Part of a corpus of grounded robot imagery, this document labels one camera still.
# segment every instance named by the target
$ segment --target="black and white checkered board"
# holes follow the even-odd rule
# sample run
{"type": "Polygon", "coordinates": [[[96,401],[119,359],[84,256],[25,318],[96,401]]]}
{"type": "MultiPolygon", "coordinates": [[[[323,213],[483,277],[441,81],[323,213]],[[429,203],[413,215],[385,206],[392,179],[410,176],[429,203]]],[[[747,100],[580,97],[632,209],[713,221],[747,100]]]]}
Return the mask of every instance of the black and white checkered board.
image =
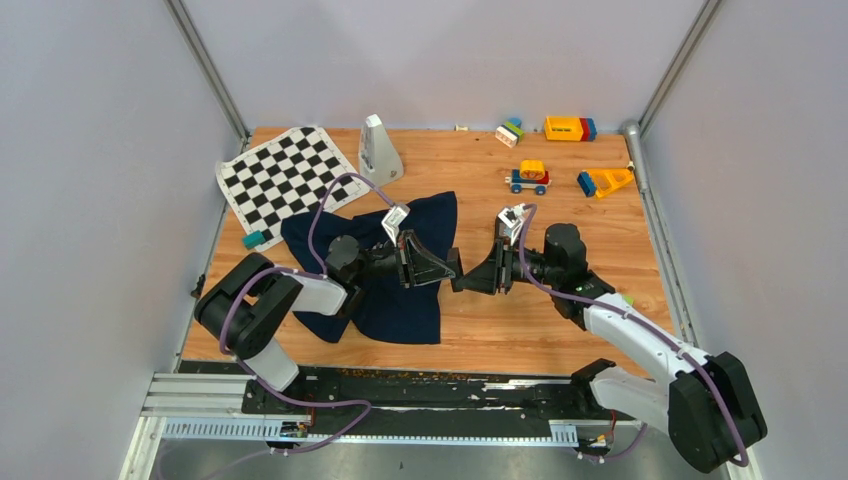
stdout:
{"type": "MultiPolygon", "coordinates": [[[[286,133],[218,165],[218,185],[247,234],[262,232],[264,251],[282,240],[282,220],[315,210],[330,183],[356,172],[323,128],[292,128],[286,133]]],[[[332,212],[368,193],[347,177],[330,193],[325,211],[332,212]]]]}

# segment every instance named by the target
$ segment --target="wooden table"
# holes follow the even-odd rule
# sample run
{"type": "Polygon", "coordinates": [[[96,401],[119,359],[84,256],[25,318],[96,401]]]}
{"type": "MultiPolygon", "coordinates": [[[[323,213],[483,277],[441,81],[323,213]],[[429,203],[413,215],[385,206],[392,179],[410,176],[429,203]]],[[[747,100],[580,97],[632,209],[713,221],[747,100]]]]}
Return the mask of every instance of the wooden table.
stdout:
{"type": "MultiPolygon", "coordinates": [[[[281,134],[283,128],[259,128],[253,145],[281,134]]],[[[357,166],[359,130],[328,129],[348,160],[357,166]]],[[[526,134],[509,149],[487,132],[392,130],[406,174],[384,191],[395,201],[453,190],[459,202],[454,246],[465,270],[479,264],[492,247],[492,225],[501,208],[536,202],[538,212],[527,239],[541,248],[551,223],[574,223],[588,248],[590,268],[618,291],[631,295],[635,306],[668,331],[673,331],[656,260],[635,185],[603,200],[586,198],[576,177],[585,168],[627,165],[624,139],[600,135],[592,143],[548,142],[542,134],[526,134]],[[544,161],[553,185],[544,196],[527,190],[512,194],[504,183],[521,160],[544,161]]],[[[351,217],[384,209],[369,193],[335,213],[351,217]]],[[[210,288],[246,254],[244,230],[229,212],[209,270],[210,288]]],[[[297,266],[284,243],[264,253],[272,261],[297,266]]],[[[487,371],[568,374],[599,357],[608,358],[637,374],[644,372],[618,349],[581,331],[554,310],[550,297],[526,284],[496,297],[474,292],[453,293],[447,283],[439,291],[442,343],[397,345],[371,340],[351,323],[341,341],[325,343],[289,314],[277,332],[283,348],[298,363],[422,370],[487,371]]],[[[193,323],[183,358],[221,359],[218,342],[193,323]]]]}

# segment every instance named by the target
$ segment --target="navy fabric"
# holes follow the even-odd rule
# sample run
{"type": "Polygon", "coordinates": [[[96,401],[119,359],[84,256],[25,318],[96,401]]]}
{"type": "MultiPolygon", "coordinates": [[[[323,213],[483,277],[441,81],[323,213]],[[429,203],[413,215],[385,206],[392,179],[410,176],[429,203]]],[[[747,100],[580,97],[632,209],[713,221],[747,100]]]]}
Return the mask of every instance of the navy fabric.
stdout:
{"type": "MultiPolygon", "coordinates": [[[[456,233],[456,195],[445,192],[413,200],[407,204],[409,216],[401,229],[412,229],[418,239],[437,257],[444,259],[453,245],[456,233]]],[[[323,213],[315,226],[313,244],[321,258],[327,257],[330,242],[340,235],[350,235],[363,248],[386,241],[380,221],[386,210],[351,218],[323,213]]],[[[294,257],[307,272],[320,273],[306,239],[314,213],[291,216],[283,221],[281,233],[294,257]]],[[[312,333],[327,342],[336,343],[350,320],[365,336],[391,343],[439,343],[439,283],[423,287],[403,288],[397,276],[368,280],[365,296],[350,318],[327,317],[317,313],[295,313],[312,333]]]]}

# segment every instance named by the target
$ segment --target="metal corner post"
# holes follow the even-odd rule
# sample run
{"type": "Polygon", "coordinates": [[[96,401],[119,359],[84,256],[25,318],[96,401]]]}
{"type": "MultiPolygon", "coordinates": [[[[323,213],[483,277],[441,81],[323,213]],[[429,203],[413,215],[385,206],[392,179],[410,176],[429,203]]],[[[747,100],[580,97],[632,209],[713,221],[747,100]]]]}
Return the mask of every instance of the metal corner post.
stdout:
{"type": "Polygon", "coordinates": [[[695,21],[692,23],[692,26],[689,27],[689,31],[686,32],[686,37],[684,37],[683,43],[681,43],[680,48],[677,49],[677,53],[675,53],[671,64],[668,66],[662,80],[660,80],[659,85],[657,85],[657,89],[654,91],[654,95],[648,102],[648,106],[645,108],[642,118],[639,119],[639,128],[641,129],[643,136],[647,135],[648,131],[651,129],[651,125],[654,123],[657,111],[662,106],[669,91],[671,91],[671,87],[677,81],[677,77],[680,75],[680,72],[683,71],[683,68],[689,62],[692,53],[695,51],[695,47],[698,46],[698,43],[704,36],[704,32],[707,30],[707,27],[709,27],[713,18],[715,18],[718,7],[720,7],[723,2],[724,0],[705,0],[704,4],[701,6],[701,10],[698,12],[698,15],[695,16],[695,21]]]}
{"type": "Polygon", "coordinates": [[[218,70],[215,68],[215,64],[212,62],[212,58],[209,56],[209,52],[206,51],[206,47],[203,45],[200,34],[194,26],[194,22],[191,20],[191,16],[188,13],[185,3],[183,3],[183,0],[164,0],[164,2],[168,7],[168,10],[171,12],[171,16],[174,17],[174,23],[177,24],[177,27],[183,34],[183,38],[185,38],[185,41],[188,44],[191,53],[194,55],[195,60],[197,60],[197,64],[203,71],[206,80],[209,82],[209,86],[215,93],[215,97],[221,104],[221,109],[227,117],[227,121],[230,123],[230,126],[236,136],[241,141],[242,146],[247,145],[248,139],[250,138],[250,130],[244,123],[241,114],[239,114],[235,101],[233,101],[232,96],[230,96],[230,92],[224,85],[221,75],[218,73],[218,70]]]}
{"type": "Polygon", "coordinates": [[[662,278],[663,287],[668,295],[669,309],[671,316],[675,321],[678,333],[684,340],[697,345],[695,332],[692,328],[692,320],[689,316],[689,309],[686,305],[686,298],[683,295],[683,290],[680,286],[680,278],[677,274],[677,269],[672,260],[671,247],[668,242],[668,235],[657,210],[657,204],[654,201],[654,195],[651,191],[651,183],[645,154],[642,150],[642,130],[639,123],[635,120],[624,122],[621,127],[621,133],[624,135],[624,140],[627,142],[627,150],[630,154],[630,160],[636,168],[636,185],[639,189],[639,196],[642,198],[642,205],[645,209],[645,221],[648,223],[648,230],[651,234],[651,240],[654,245],[654,251],[657,256],[657,264],[660,269],[660,277],[662,278]]]}

